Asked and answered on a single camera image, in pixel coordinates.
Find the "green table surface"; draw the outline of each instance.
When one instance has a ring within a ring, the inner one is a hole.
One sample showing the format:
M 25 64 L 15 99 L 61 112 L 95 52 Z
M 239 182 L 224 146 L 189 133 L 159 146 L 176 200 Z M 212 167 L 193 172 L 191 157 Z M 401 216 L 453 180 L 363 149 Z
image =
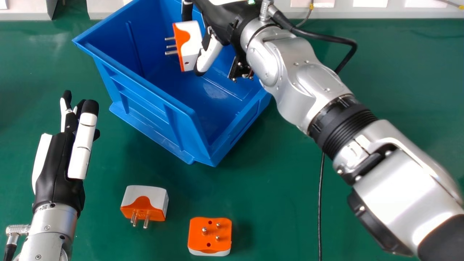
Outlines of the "green table surface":
M 0 23 L 0 229 L 29 223 L 31 172 L 43 132 L 59 131 L 58 99 L 100 103 L 73 260 L 316 260 L 320 151 L 285 122 L 274 101 L 217 168 L 187 165 L 108 111 L 111 100 L 93 60 L 71 39 L 95 24 L 83 1 L 58 5 L 54 21 Z M 464 187 L 464 20 L 314 20 L 316 32 L 355 39 L 344 83 L 443 164 Z M 346 46 L 313 42 L 334 68 Z M 324 260 L 401 261 L 384 253 L 348 209 L 350 192 L 326 162 Z M 168 190 L 167 220 L 133 228 L 120 212 L 128 185 Z M 187 249 L 189 220 L 228 217 L 231 254 Z

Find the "black ribbed joint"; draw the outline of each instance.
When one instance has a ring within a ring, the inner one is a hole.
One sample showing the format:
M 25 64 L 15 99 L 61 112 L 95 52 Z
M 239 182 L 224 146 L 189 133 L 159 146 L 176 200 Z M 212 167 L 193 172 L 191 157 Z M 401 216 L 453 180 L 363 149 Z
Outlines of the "black ribbed joint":
M 356 133 L 376 120 L 378 118 L 356 98 L 346 96 L 322 109 L 308 131 L 319 148 L 333 159 Z

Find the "gray wire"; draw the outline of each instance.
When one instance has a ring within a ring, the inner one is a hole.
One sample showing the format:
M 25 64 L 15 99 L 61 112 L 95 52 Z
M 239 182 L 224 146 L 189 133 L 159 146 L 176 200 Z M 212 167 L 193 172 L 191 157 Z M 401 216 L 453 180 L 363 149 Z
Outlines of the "gray wire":
M 453 3 L 453 2 L 448 1 L 448 0 L 436 0 L 436 1 L 447 3 L 448 5 L 452 5 L 452 6 L 457 7 L 457 8 L 461 7 L 461 5 L 459 5 L 457 3 Z
M 309 6 L 310 6 L 310 5 L 313 5 L 313 4 L 314 4 L 314 0 L 311 0 L 311 1 L 309 2 Z M 312 9 L 310 8 L 309 11 L 308 11 L 308 14 L 306 15 L 306 18 L 303 19 L 303 21 L 301 21 L 301 22 L 300 22 L 299 24 L 297 24 L 296 26 L 297 26 L 297 27 L 300 27 L 300 26 L 304 25 L 304 23 L 306 23 L 306 22 L 308 21 L 308 18 L 309 18 L 309 16 L 311 15 L 311 12 L 312 12 Z

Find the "robotic hand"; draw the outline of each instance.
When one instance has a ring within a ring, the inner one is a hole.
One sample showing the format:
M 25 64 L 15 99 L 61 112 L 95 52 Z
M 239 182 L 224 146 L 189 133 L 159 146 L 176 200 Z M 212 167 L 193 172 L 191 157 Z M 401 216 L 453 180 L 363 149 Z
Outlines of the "robotic hand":
M 71 92 L 60 99 L 61 132 L 43 134 L 32 170 L 35 201 L 31 225 L 10 225 L 4 261 L 11 261 L 20 235 L 26 235 L 15 261 L 71 259 L 77 218 L 84 208 L 87 174 L 96 129 L 98 103 L 82 100 L 71 108 Z
M 464 260 L 463 199 L 451 176 L 356 100 L 272 1 L 183 0 L 183 20 L 192 19 L 192 4 L 208 32 L 197 75 L 219 53 L 208 50 L 232 44 L 229 78 L 256 74 L 282 117 L 312 137 L 352 186 L 349 207 L 385 251 Z

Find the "blue plastic bin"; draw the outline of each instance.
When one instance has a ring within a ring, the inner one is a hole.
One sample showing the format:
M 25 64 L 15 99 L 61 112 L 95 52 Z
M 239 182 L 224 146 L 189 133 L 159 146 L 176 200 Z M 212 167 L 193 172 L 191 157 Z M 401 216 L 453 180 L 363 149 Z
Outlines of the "blue plastic bin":
M 197 11 L 193 18 L 202 24 Z M 258 81 L 227 78 L 231 46 L 203 77 L 181 72 L 177 56 L 164 55 L 179 21 L 180 1 L 135 0 L 73 42 L 95 60 L 112 113 L 186 163 L 216 166 L 270 95 Z

